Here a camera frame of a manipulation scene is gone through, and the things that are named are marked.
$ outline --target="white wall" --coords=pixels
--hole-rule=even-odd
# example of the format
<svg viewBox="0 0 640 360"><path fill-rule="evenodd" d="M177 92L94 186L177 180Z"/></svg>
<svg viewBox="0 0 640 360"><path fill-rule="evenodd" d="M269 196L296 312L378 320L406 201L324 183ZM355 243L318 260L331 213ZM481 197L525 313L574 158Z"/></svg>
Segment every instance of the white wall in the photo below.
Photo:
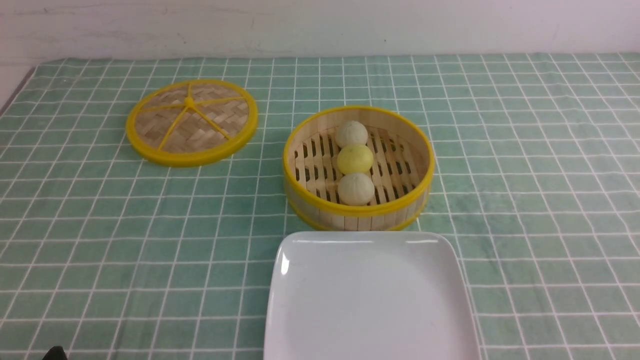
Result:
<svg viewBox="0 0 640 360"><path fill-rule="evenodd" d="M640 0L1 0L0 65L640 51Z"/></svg>

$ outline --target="square plate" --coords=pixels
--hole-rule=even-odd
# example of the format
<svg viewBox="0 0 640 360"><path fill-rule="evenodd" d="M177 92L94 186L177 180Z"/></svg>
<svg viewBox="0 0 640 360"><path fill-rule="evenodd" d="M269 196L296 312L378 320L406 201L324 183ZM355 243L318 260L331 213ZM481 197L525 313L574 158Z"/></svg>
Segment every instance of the square plate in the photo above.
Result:
<svg viewBox="0 0 640 360"><path fill-rule="evenodd" d="M449 242L415 232L302 232L280 244L264 360L479 360Z"/></svg>

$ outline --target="yellow plastic rim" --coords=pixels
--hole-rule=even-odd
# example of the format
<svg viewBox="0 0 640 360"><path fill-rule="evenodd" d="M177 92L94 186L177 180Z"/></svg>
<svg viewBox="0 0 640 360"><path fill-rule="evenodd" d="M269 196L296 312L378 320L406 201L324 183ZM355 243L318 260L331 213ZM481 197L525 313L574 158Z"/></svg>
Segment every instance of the yellow plastic rim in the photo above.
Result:
<svg viewBox="0 0 640 360"><path fill-rule="evenodd" d="M287 151L287 149L291 146L291 142L293 141L293 138L295 137L296 133L300 131L303 127L305 127L306 124L308 124L309 122L312 122L317 117L320 117L335 111L344 111L344 110L380 111L382 113L393 116L396 119L404 122L419 134L419 136L422 138L424 143L427 145L427 150L429 152L429 167L427 168L427 174L420 181L418 186L415 187L415 189L410 191L408 194L400 197L399 199L392 200L384 204L377 204L377 205L370 205L370 206L349 206L349 205L343 205L343 204L336 204L336 203L321 199L315 196L314 194L310 193L309 191L307 191L307 189L302 187L302 185L300 185L296 181L294 171L292 171L291 167L289 166L289 155ZM332 109L320 111L319 113L316 113L315 115L309 117L307 120L303 121L300 125L296 126L296 128L293 130L291 135L289 135L289 139L287 139L287 143L285 144L285 147L284 147L284 153L282 154L282 162L284 166L284 176L286 180L291 185L291 188L298 195L300 195L300 197L302 197L305 201L311 203L311 205L315 206L316 208L319 208L320 210L323 210L323 211L327 211L329 213L333 213L336 215L343 215L343 216L360 216L360 217L364 217L364 216L374 217L378 215L384 215L393 211L397 211L411 204L429 188L429 185L431 184L431 180L433 178L433 172L435 171L435 165L436 165L436 159L435 159L435 156L433 155L433 148L431 147L431 143L429 142L429 139L427 138L427 136L422 132L422 130L420 130L420 128L418 128L413 122L410 122L408 119L394 112L381 109L381 108L375 108L372 106L341 106L338 108L332 108Z"/></svg>
<svg viewBox="0 0 640 360"><path fill-rule="evenodd" d="M400 224L392 226L392 227L390 227L388 229L384 229L384 231L400 231L400 230L404 229L405 227L411 225L411 223L414 222L415 219L420 217L420 212L422 211L422 209L424 209L425 206L427 206L428 200L429 200L429 197L427 197L427 199L425 199L424 203L422 203L420 208L415 212L415 214L413 214L413 216L411 216L410 218L408 218L404 222L401 222ZM291 201L287 201L287 202L289 203L289 205L290 205L291 209L293 210L293 212L296 213L296 215L302 221L304 221L307 225L309 225L310 227L313 227L315 230L320 230L320 231L335 231L335 229L323 226L323 225L318 224L317 222L311 220L308 216L306 216L304 213L302 213L293 202L291 202Z"/></svg>
<svg viewBox="0 0 640 360"><path fill-rule="evenodd" d="M144 105L148 103L149 100L162 92L171 90L173 88L179 88L182 86L189 86L194 84L220 85L232 89L240 94L240 96L246 101L249 107L246 124L244 125L242 130L240 130L238 134L236 134L232 138L229 138L224 144L220 146L216 146L205 151L192 152L188 154L175 154L172 152L161 151L147 145L142 139L140 139L140 137L138 136L138 132L136 131L136 117L138 116L138 113L140 112L142 107L144 107ZM186 107L193 104L190 103L189 99L185 98L184 105ZM140 154L140 156L149 161L153 161L154 163L166 165L169 167L196 167L214 163L231 156L231 154L240 150L240 148L245 146L246 143L251 140L251 137L253 136L257 128L258 107L255 104L253 97L245 89L222 80L199 79L171 84L145 96L138 104L135 105L133 110L131 110L131 112L129 113L129 117L127 117L126 133L133 148L138 152L138 154Z"/></svg>

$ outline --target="bamboo steamer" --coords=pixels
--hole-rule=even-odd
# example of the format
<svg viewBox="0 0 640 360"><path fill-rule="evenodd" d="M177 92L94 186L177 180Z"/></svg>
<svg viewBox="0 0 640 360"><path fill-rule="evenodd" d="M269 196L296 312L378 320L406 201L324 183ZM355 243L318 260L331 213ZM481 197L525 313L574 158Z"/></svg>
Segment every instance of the bamboo steamer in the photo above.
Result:
<svg viewBox="0 0 640 360"><path fill-rule="evenodd" d="M374 154L369 175L376 192L365 206L340 203L335 130L357 120L369 132ZM289 136L283 154L284 188L292 209L320 230L400 230L411 224L429 197L435 170L433 148L406 118L368 106L345 106L315 114Z"/></svg>

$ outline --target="black object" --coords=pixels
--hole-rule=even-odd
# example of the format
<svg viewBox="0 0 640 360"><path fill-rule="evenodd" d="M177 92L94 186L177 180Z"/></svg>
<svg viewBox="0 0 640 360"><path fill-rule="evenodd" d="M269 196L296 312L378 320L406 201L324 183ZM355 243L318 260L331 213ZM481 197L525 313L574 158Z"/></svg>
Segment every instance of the black object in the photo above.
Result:
<svg viewBox="0 0 640 360"><path fill-rule="evenodd" d="M65 349L62 347L52 347L47 351L42 360L68 360Z"/></svg>

